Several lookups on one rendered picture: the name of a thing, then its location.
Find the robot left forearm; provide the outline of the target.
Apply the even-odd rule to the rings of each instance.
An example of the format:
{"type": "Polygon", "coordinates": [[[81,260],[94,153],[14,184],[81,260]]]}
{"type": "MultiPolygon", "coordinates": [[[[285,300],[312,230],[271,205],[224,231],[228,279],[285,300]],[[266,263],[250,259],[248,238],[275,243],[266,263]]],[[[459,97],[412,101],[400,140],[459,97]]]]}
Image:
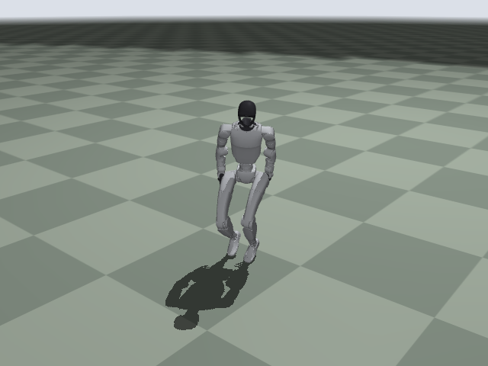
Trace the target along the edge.
{"type": "Polygon", "coordinates": [[[265,173],[269,175],[269,179],[273,176],[274,166],[276,160],[276,151],[274,150],[271,154],[271,158],[266,157],[265,173]]]}

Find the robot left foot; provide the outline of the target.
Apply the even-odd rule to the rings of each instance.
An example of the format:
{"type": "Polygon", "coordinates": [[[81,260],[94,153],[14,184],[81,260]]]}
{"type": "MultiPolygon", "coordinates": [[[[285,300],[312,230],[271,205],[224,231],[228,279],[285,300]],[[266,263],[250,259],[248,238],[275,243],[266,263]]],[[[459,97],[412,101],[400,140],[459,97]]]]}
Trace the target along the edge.
{"type": "Polygon", "coordinates": [[[256,246],[254,248],[253,244],[251,246],[249,244],[249,247],[247,248],[246,253],[244,255],[244,258],[243,258],[244,262],[247,262],[247,263],[252,262],[252,260],[254,259],[255,255],[256,255],[256,250],[257,250],[258,246],[259,246],[259,240],[256,238],[256,246]]]}

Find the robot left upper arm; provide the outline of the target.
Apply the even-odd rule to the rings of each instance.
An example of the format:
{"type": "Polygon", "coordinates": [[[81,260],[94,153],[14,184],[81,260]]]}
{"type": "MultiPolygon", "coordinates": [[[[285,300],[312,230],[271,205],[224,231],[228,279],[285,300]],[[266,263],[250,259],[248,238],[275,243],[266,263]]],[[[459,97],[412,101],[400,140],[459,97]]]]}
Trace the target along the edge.
{"type": "Polygon", "coordinates": [[[276,145],[274,128],[270,126],[262,126],[262,137],[265,140],[265,144],[267,146],[264,150],[264,156],[271,158],[271,154],[275,150],[276,145]]]}

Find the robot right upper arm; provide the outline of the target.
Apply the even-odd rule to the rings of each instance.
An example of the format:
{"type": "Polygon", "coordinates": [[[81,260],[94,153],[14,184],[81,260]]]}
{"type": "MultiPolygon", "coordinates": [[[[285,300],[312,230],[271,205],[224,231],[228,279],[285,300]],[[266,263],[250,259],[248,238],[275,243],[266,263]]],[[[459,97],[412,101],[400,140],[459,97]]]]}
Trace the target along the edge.
{"type": "Polygon", "coordinates": [[[222,124],[217,137],[217,148],[220,150],[220,156],[228,154],[228,147],[225,146],[232,131],[232,124],[222,124]]]}

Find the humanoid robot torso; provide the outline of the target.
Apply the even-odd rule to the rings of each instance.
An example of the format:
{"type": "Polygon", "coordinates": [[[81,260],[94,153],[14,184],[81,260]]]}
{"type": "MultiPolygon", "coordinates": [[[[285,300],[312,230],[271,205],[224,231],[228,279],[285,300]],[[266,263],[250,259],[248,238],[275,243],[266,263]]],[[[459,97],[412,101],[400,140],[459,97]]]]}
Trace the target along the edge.
{"type": "MultiPolygon", "coordinates": [[[[255,122],[255,121],[254,121],[255,122]]],[[[254,164],[261,153],[262,144],[262,125],[255,122],[256,125],[250,131],[241,130],[238,124],[239,120],[233,123],[230,134],[232,154],[239,164],[236,170],[236,179],[238,182],[245,184],[253,183],[256,173],[254,164]],[[238,124],[238,125],[237,125],[238,124]]]]}

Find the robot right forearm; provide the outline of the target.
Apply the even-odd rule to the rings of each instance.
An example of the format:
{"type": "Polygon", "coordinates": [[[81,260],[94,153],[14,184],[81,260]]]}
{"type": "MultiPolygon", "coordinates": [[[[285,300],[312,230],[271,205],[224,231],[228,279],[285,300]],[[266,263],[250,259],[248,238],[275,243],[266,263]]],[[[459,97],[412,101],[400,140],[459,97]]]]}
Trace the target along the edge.
{"type": "Polygon", "coordinates": [[[226,163],[225,163],[225,160],[226,160],[226,157],[225,156],[220,156],[220,150],[217,148],[216,149],[216,161],[217,161],[217,177],[219,177],[219,175],[221,173],[225,174],[225,170],[226,170],[226,163]]]}

